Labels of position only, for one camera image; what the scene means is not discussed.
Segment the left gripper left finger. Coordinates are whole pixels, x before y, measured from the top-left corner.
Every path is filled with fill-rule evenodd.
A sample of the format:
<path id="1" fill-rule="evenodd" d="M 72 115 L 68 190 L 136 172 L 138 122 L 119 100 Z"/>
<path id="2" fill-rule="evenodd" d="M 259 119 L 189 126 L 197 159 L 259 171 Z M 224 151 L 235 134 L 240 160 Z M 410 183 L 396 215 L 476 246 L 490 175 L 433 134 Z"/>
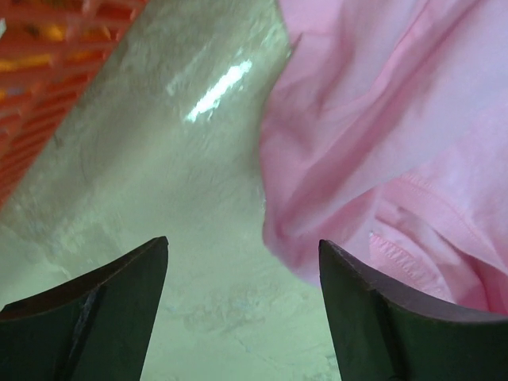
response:
<path id="1" fill-rule="evenodd" d="M 3 380 L 138 380 L 167 274 L 168 241 L 1 311 Z"/>

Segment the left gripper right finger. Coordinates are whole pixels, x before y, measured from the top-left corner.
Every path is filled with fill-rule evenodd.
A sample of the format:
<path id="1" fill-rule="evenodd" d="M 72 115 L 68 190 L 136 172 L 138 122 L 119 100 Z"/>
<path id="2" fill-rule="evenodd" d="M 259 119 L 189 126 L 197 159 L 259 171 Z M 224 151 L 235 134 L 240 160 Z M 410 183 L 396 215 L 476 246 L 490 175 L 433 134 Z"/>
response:
<path id="1" fill-rule="evenodd" d="M 341 378 L 507 378 L 507 317 L 443 301 L 319 243 L 321 291 Z"/>

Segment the pink t-shirt garment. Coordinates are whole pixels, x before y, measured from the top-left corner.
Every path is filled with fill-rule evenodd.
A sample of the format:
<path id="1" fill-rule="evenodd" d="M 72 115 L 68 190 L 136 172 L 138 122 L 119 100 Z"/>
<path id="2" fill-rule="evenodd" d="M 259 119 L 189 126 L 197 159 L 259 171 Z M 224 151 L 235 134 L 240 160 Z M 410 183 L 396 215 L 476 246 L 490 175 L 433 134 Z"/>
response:
<path id="1" fill-rule="evenodd" d="M 507 4 L 282 1 L 260 140 L 264 242 L 317 283 L 330 240 L 434 297 L 507 311 Z"/>

